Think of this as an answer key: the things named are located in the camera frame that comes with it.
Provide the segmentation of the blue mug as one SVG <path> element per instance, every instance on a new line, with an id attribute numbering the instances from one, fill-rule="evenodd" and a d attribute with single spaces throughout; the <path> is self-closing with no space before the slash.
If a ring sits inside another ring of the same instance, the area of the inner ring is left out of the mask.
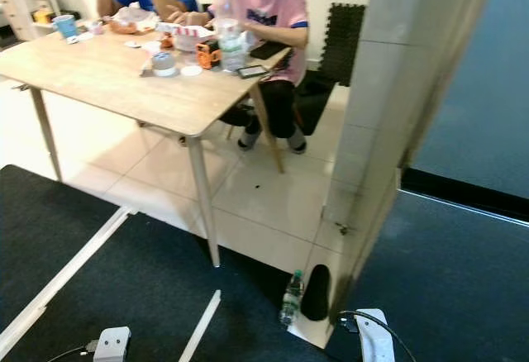
<path id="1" fill-rule="evenodd" d="M 73 15 L 58 15 L 53 19 L 52 25 L 68 44 L 73 44 L 77 40 L 77 37 L 79 37 L 76 19 Z"/>

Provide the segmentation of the light wooden table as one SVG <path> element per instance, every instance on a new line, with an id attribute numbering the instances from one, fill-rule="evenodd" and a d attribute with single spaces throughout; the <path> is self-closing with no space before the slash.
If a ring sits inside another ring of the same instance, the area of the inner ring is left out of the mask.
<path id="1" fill-rule="evenodd" d="M 106 32 L 85 42 L 68 44 L 60 34 L 52 33 L 1 50 L 0 74 L 23 83 L 30 91 L 58 180 L 63 179 L 63 172 L 43 102 L 45 91 L 185 136 L 209 256 L 212 264 L 220 267 L 212 189 L 201 139 L 231 106 L 243 98 L 252 98 L 262 136 L 269 142 L 277 169 L 284 171 L 279 146 L 269 132 L 260 76 L 243 79 L 238 74 L 216 70 L 195 76 L 143 76 L 142 70 L 149 68 L 150 56 L 126 44 L 133 40 L 147 44 L 155 38 L 154 32 L 136 36 Z"/>

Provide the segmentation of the clear tape roll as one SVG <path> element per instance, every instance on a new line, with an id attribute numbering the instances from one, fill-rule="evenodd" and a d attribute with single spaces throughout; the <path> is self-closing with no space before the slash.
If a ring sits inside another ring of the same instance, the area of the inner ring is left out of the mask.
<path id="1" fill-rule="evenodd" d="M 150 68 L 154 76 L 175 76 L 178 73 L 177 56 L 169 52 L 159 51 L 151 56 Z"/>

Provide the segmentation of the paper lined chicken basket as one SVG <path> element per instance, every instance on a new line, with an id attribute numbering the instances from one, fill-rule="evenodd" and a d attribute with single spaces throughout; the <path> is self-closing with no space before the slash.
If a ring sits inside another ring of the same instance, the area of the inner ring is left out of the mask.
<path id="1" fill-rule="evenodd" d="M 122 7 L 110 17 L 108 25 L 112 32 L 123 35 L 142 35 L 152 32 L 160 18 L 155 12 L 139 7 Z"/>

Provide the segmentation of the KFC striped food tray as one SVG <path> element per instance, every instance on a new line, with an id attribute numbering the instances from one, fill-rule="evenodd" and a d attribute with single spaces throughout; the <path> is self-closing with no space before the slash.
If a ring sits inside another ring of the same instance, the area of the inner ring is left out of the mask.
<path id="1" fill-rule="evenodd" d="M 216 33 L 204 26 L 180 26 L 178 23 L 156 23 L 156 32 L 161 34 L 161 47 L 166 50 L 194 52 L 197 45 L 211 40 Z"/>

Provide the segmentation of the orange black gadget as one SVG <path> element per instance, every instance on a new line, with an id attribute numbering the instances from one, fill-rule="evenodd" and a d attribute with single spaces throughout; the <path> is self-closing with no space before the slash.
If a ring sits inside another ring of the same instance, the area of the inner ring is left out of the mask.
<path id="1" fill-rule="evenodd" d="M 196 45 L 196 59 L 202 69 L 219 67 L 222 63 L 222 50 L 219 42 L 208 40 Z"/>

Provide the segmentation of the large clear water bottle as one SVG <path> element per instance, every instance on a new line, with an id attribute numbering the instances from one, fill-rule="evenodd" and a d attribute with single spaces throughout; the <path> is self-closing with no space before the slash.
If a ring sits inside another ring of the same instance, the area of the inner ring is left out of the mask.
<path id="1" fill-rule="evenodd" d="M 214 3 L 214 30 L 222 52 L 222 68 L 236 72 L 246 65 L 245 30 L 241 25 L 238 0 L 216 0 Z"/>

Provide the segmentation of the short white floor strip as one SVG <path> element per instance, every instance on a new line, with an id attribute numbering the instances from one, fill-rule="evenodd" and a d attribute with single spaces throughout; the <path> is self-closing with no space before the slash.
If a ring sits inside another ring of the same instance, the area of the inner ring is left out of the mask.
<path id="1" fill-rule="evenodd" d="M 218 289 L 212 295 L 211 299 L 209 299 L 207 308 L 205 308 L 201 319 L 198 321 L 195 329 L 193 329 L 193 333 L 190 336 L 188 343 L 186 343 L 186 346 L 184 347 L 178 362 L 190 362 L 190 360 L 193 358 L 193 355 L 195 355 L 195 351 L 197 350 L 204 333 L 207 332 L 208 325 L 211 323 L 212 317 L 215 316 L 215 312 L 218 309 L 221 301 L 222 291 Z"/>

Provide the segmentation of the person in pink shirt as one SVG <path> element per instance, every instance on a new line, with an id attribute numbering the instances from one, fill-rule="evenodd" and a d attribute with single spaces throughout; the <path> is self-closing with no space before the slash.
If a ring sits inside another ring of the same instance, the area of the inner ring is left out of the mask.
<path id="1" fill-rule="evenodd" d="M 261 79 L 260 93 L 267 109 L 269 131 L 275 138 L 287 140 L 295 154 L 305 153 L 307 141 L 294 119 L 293 101 L 306 72 L 305 49 L 310 31 L 307 0 L 234 0 L 231 10 L 242 29 L 255 40 L 291 47 L 273 73 Z"/>

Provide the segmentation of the small green label bottle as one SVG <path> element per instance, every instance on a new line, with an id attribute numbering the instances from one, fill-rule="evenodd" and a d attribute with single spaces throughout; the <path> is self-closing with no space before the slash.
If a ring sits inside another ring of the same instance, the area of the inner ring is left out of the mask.
<path id="1" fill-rule="evenodd" d="M 296 270 L 290 282 L 284 290 L 283 299 L 281 299 L 281 309 L 279 321 L 281 325 L 290 326 L 293 324 L 296 313 L 301 308 L 301 296 L 303 293 L 303 272 Z"/>

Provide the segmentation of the black oval floor object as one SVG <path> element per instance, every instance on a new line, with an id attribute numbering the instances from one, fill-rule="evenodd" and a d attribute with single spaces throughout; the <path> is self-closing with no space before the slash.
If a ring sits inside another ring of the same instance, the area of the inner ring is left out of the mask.
<path id="1" fill-rule="evenodd" d="M 325 264 L 315 264 L 307 276 L 301 299 L 301 313 L 306 319 L 321 322 L 328 318 L 331 272 Z"/>

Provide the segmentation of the black foam wall mat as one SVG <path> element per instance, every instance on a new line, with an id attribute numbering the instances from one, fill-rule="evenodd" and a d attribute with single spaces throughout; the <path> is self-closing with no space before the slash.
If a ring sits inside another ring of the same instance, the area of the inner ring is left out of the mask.
<path id="1" fill-rule="evenodd" d="M 366 8 L 337 2 L 329 8 L 320 72 L 341 86 L 350 86 Z"/>

